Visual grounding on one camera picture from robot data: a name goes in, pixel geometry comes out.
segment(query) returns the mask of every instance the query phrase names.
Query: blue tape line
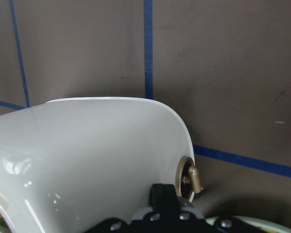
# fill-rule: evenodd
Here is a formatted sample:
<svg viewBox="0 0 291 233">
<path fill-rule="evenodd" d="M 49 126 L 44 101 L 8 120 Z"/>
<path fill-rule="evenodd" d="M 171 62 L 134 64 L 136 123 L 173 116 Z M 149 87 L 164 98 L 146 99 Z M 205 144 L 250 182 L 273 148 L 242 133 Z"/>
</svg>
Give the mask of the blue tape line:
<svg viewBox="0 0 291 233">
<path fill-rule="evenodd" d="M 153 99 L 152 0 L 144 0 L 145 98 Z"/>
<path fill-rule="evenodd" d="M 7 107 L 7 108 L 12 108 L 12 109 L 15 109 L 15 110 L 21 110 L 21 109 L 25 108 L 23 106 L 19 106 L 19 105 L 13 104 L 13 103 L 8 103 L 8 102 L 3 102 L 3 101 L 0 101 L 0 106 Z"/>
<path fill-rule="evenodd" d="M 12 22 L 13 22 L 13 28 L 14 28 L 14 35 L 15 35 L 15 42 L 16 42 L 16 48 L 17 48 L 17 55 L 18 55 L 20 74 L 21 74 L 21 79 L 23 81 L 23 88 L 24 88 L 24 95 L 25 95 L 25 99 L 26 99 L 26 105 L 27 105 L 27 108 L 29 108 L 30 107 L 30 102 L 29 102 L 29 96 L 28 96 L 27 85 L 26 85 L 23 58 L 21 56 L 21 51 L 20 51 L 20 43 L 19 43 L 19 37 L 18 37 L 18 29 L 17 29 L 17 23 L 16 23 L 16 16 L 15 16 L 15 9 L 14 9 L 13 0 L 10 0 L 10 8 L 11 8 L 11 16 L 12 16 Z"/>
<path fill-rule="evenodd" d="M 195 154 L 291 178 L 291 166 L 275 164 L 196 145 L 193 145 L 193 149 Z"/>
</svg>

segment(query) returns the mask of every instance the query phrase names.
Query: blue tape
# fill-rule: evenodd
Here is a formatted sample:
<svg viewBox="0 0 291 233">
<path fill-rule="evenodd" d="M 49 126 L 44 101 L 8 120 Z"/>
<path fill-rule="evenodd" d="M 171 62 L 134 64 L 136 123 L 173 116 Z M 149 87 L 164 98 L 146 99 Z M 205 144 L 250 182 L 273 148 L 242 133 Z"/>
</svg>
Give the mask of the blue tape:
<svg viewBox="0 0 291 233">
<path fill-rule="evenodd" d="M 145 98 L 153 99 L 152 0 L 144 0 Z"/>
<path fill-rule="evenodd" d="M 25 108 L 23 106 L 19 106 L 19 105 L 13 104 L 13 103 L 8 103 L 8 102 L 3 102 L 3 101 L 0 101 L 0 106 L 7 107 L 7 108 L 12 108 L 12 109 L 15 109 L 15 110 L 21 110 L 21 109 Z"/>
<path fill-rule="evenodd" d="M 14 3 L 13 3 L 13 0 L 9 0 L 9 1 L 10 1 L 11 16 L 12 16 L 12 22 L 13 22 L 13 28 L 14 28 L 15 43 L 16 43 L 16 48 L 17 48 L 20 74 L 21 74 L 21 79 L 23 81 L 23 88 L 24 88 L 24 95 L 25 95 L 25 99 L 26 99 L 26 105 L 27 105 L 27 108 L 29 108 L 30 102 L 29 102 L 28 90 L 27 90 L 27 85 L 26 85 L 23 58 L 21 56 L 21 51 L 20 51 L 20 43 L 19 43 L 19 37 L 18 37 L 18 29 L 17 29 L 17 23 L 16 23 Z"/>
<path fill-rule="evenodd" d="M 275 164 L 196 145 L 193 145 L 193 149 L 195 154 L 291 178 L 291 166 Z"/>
</svg>

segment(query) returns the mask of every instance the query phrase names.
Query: blue line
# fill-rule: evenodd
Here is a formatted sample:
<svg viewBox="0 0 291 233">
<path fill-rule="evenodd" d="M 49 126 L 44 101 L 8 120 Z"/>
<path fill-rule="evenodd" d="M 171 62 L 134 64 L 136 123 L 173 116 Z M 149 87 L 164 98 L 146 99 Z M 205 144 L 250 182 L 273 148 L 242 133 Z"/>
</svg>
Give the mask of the blue line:
<svg viewBox="0 0 291 233">
<path fill-rule="evenodd" d="M 15 35 L 15 42 L 16 42 L 16 48 L 17 48 L 20 74 L 21 74 L 21 79 L 23 81 L 23 88 L 24 88 L 24 95 L 25 95 L 25 99 L 26 99 L 26 105 L 27 105 L 27 108 L 29 108 L 30 102 L 29 102 L 29 96 L 28 96 L 27 85 L 26 85 L 23 58 L 21 56 L 21 51 L 20 51 L 20 43 L 19 43 L 19 37 L 18 37 L 18 29 L 17 29 L 14 3 L 13 3 L 13 0 L 9 0 L 9 1 L 10 1 L 11 16 L 12 16 L 12 22 L 13 22 L 13 28 L 14 28 L 14 35 Z"/>
<path fill-rule="evenodd" d="M 291 166 L 275 164 L 196 145 L 193 145 L 193 149 L 195 154 L 291 178 Z"/>
<path fill-rule="evenodd" d="M 0 101 L 0 106 L 7 107 L 7 108 L 12 108 L 12 109 L 15 109 L 15 110 L 21 110 L 21 109 L 25 108 L 23 106 L 19 106 L 19 105 L 13 104 L 13 103 L 8 103 L 8 102 L 3 102 L 3 101 Z"/>
<path fill-rule="evenodd" d="M 144 0 L 144 44 L 145 44 L 145 97 L 153 99 L 153 30 L 152 0 Z"/>
</svg>

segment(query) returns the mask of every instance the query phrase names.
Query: screw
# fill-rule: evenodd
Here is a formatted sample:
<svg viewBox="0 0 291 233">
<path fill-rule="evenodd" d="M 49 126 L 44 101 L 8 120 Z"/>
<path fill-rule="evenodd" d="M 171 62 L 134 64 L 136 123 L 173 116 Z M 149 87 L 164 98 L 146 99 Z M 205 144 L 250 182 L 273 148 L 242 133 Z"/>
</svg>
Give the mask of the screw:
<svg viewBox="0 0 291 233">
<path fill-rule="evenodd" d="M 188 220 L 190 218 L 190 213 L 183 212 L 179 214 L 180 220 Z"/>
<path fill-rule="evenodd" d="M 161 218 L 161 215 L 159 213 L 156 213 L 156 214 L 153 214 L 151 215 L 150 217 L 150 221 L 153 222 L 153 221 L 157 221 Z"/>
<path fill-rule="evenodd" d="M 117 231 L 122 227 L 122 223 L 121 222 L 117 222 L 111 225 L 110 227 L 110 231 Z"/>
<path fill-rule="evenodd" d="M 224 227 L 224 228 L 231 228 L 232 227 L 232 221 L 229 220 L 229 219 L 223 219 L 221 220 L 221 227 Z"/>
</svg>

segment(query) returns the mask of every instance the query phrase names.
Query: white container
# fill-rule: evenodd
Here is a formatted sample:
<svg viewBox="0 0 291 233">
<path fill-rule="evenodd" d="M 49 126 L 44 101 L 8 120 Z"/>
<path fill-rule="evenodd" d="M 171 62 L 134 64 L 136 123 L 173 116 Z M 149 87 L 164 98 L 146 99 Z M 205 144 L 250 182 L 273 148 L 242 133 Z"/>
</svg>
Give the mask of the white container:
<svg viewBox="0 0 291 233">
<path fill-rule="evenodd" d="M 0 116 L 0 213 L 14 233 L 81 233 L 130 221 L 153 183 L 175 183 L 189 133 L 168 106 L 76 98 Z"/>
</svg>

